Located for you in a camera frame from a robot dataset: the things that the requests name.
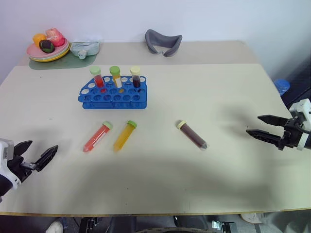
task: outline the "floor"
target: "floor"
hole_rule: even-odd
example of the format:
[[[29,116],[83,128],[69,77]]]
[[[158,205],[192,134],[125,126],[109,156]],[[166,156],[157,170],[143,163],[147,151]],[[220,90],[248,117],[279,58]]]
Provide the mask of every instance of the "floor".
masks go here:
[[[235,222],[239,233],[258,233],[253,224],[243,221],[239,215],[221,215],[220,221]],[[0,216],[0,233],[44,233],[48,226],[55,220],[54,217],[27,217],[27,216]],[[109,217],[101,218],[100,223],[94,228],[94,233],[105,233]],[[65,233],[77,233],[81,218],[67,217]],[[137,231],[152,227],[175,227],[173,216],[140,216],[137,217]],[[260,224],[261,233],[279,233],[271,227]]]

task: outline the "yellow liquid test tube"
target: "yellow liquid test tube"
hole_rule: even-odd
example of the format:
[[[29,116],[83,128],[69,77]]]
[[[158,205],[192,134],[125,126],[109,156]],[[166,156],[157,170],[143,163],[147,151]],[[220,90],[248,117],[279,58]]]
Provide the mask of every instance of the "yellow liquid test tube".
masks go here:
[[[133,132],[133,130],[137,127],[137,124],[131,120],[127,122],[125,129],[119,135],[118,139],[116,140],[115,144],[113,144],[113,151],[117,152],[122,149],[123,145]]]

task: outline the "yellow plate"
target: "yellow plate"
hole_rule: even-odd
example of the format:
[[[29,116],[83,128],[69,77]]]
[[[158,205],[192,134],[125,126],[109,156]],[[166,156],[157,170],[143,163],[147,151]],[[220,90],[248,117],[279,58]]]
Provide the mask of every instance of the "yellow plate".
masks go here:
[[[71,44],[68,46],[68,49],[66,49],[66,51],[65,51],[64,53],[60,54],[60,55],[57,56],[57,57],[53,57],[53,58],[51,58],[51,59],[47,59],[47,60],[37,60],[37,59],[34,59],[34,58],[30,58],[30,59],[33,60],[33,61],[36,61],[36,62],[51,62],[51,61],[55,61],[55,60],[57,60],[57,59],[62,58],[63,56],[65,56],[65,55],[69,52],[70,47],[71,47]]]

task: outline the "blue test tube rack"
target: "blue test tube rack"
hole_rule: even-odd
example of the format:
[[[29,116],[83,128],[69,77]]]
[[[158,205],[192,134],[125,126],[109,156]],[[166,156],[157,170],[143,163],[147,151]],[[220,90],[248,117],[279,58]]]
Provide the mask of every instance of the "blue test tube rack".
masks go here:
[[[78,101],[84,109],[144,109],[147,107],[146,77],[140,77],[140,87],[133,86],[132,76],[121,76],[117,88],[112,76],[103,76],[104,87],[98,88],[91,79],[80,90]]]

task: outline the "toy fruit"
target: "toy fruit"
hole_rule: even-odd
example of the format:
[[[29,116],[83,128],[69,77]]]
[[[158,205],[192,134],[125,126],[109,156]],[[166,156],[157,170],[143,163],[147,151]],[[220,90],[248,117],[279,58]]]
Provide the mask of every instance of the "toy fruit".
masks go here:
[[[48,29],[45,32],[47,34],[47,39],[50,40],[55,47],[59,47],[64,44],[65,38],[56,28]]]
[[[41,40],[39,42],[40,49],[45,53],[51,53],[55,50],[53,43],[49,40]]]
[[[36,34],[36,35],[34,35],[33,36],[33,41],[34,41],[34,43],[35,43],[35,45],[39,48],[40,46],[39,46],[39,42],[41,41],[41,40],[46,40],[47,39],[47,37],[44,35],[44,34],[41,34],[41,33],[38,33],[38,34]]]

